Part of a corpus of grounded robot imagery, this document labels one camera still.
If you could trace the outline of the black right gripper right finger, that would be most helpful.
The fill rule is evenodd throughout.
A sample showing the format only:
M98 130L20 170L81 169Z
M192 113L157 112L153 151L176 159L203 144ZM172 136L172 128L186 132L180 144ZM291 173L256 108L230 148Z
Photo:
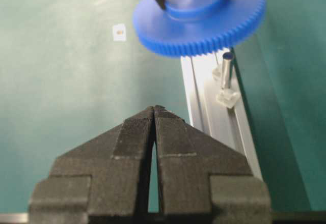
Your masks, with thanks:
M268 188L244 155L162 106L154 118L167 223L271 223Z

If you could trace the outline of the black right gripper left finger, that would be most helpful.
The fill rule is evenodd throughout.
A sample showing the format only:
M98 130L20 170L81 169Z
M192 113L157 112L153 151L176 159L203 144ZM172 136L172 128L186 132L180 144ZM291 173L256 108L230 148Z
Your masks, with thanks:
M29 223L136 223L147 212L154 108L57 157Z

